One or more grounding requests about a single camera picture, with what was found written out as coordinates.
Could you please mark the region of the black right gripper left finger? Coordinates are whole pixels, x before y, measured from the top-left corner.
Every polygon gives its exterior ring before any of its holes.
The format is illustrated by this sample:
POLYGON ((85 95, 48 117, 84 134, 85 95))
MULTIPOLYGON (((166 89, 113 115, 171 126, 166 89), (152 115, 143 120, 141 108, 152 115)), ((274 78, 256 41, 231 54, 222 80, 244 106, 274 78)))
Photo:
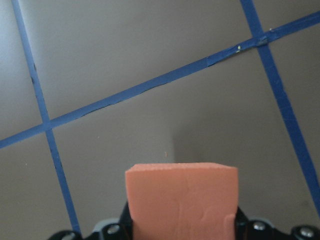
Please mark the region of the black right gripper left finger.
POLYGON ((107 218, 99 221, 92 233, 85 240, 132 240, 133 220, 130 215, 128 202, 118 218, 107 218))

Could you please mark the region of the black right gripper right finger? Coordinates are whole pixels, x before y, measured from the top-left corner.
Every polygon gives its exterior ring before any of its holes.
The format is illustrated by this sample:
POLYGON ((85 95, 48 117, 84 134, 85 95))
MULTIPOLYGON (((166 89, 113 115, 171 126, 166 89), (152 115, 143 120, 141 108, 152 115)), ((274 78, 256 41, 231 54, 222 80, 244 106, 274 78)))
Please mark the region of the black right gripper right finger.
POLYGON ((238 207, 234 221, 236 240, 282 240, 283 234, 262 220, 249 220, 238 207))

